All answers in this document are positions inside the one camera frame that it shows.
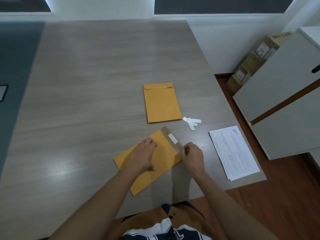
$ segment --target forearm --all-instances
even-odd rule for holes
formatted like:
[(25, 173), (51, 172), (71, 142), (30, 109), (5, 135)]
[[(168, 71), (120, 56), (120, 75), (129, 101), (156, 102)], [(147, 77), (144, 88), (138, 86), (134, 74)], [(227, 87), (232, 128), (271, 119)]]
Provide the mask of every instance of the forearm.
[(221, 227), (230, 239), (277, 239), (224, 192), (207, 173), (194, 177)]
[(102, 238), (138, 175), (135, 169), (120, 171), (84, 203), (50, 240)]

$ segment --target left hand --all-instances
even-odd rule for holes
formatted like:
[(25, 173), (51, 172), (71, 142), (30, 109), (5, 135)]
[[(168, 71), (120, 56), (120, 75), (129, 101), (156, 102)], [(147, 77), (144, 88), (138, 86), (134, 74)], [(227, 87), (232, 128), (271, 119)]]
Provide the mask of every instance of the left hand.
[(138, 170), (139, 174), (146, 171), (155, 171), (156, 169), (151, 163), (151, 158), (156, 146), (157, 143), (152, 138), (148, 137), (144, 139), (133, 149), (127, 167)]

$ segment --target hand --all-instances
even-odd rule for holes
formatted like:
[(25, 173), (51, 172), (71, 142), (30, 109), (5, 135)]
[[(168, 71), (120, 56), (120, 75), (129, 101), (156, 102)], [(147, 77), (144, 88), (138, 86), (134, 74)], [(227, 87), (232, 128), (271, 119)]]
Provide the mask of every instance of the hand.
[(146, 171), (155, 171), (154, 165), (151, 163), (153, 151), (157, 143), (150, 137), (140, 142), (132, 151), (130, 161), (127, 163), (127, 167), (137, 170), (139, 174)]
[(181, 156), (183, 164), (193, 178), (206, 172), (202, 150), (192, 142), (184, 145), (181, 150)]

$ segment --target cabinet door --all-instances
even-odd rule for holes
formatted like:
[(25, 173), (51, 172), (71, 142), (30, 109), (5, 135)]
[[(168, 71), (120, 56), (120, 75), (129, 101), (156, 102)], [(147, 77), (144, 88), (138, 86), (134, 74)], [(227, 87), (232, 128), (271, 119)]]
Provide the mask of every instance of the cabinet door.
[(269, 159), (320, 147), (320, 88), (251, 126)]
[(311, 70), (320, 51), (296, 32), (234, 95), (248, 122), (299, 92), (320, 77)]

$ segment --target envelope flap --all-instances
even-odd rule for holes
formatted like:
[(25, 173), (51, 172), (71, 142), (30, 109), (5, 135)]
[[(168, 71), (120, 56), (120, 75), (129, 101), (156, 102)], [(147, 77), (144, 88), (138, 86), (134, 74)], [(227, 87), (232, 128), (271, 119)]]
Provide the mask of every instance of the envelope flap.
[(143, 85), (143, 89), (144, 90), (151, 90), (151, 89), (161, 89), (161, 88), (172, 88), (173, 86), (174, 86), (174, 84), (172, 82), (145, 84), (145, 85)]

